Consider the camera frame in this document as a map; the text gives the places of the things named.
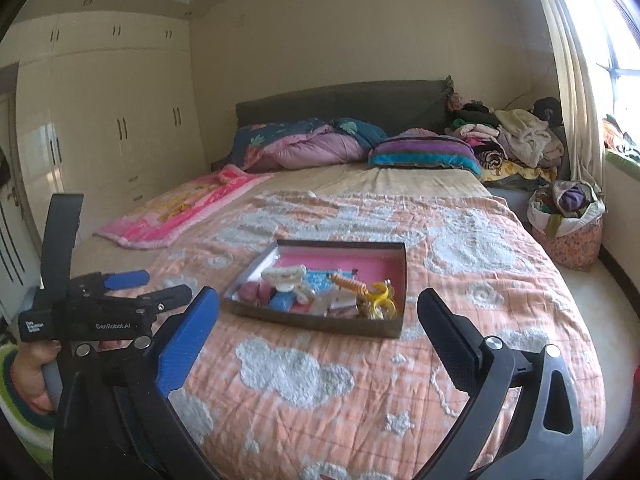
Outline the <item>green striped left sleeve forearm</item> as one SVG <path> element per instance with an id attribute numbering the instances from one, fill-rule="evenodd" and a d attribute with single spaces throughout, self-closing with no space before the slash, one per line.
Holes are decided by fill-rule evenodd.
<path id="1" fill-rule="evenodd" d="M 22 442 L 27 453 L 49 478 L 53 478 L 52 448 L 55 419 L 52 414 L 40 414 L 18 394 L 11 367 L 17 355 L 17 346 L 1 347 L 1 411 Z"/>

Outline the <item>person's left hand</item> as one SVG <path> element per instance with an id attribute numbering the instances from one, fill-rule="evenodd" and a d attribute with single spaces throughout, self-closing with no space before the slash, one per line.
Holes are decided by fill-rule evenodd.
<path id="1" fill-rule="evenodd" d="M 61 350 L 62 344 L 56 340 L 29 342 L 17 347 L 11 365 L 11 382 L 18 395 L 36 413 L 54 411 L 42 368 L 54 362 Z"/>

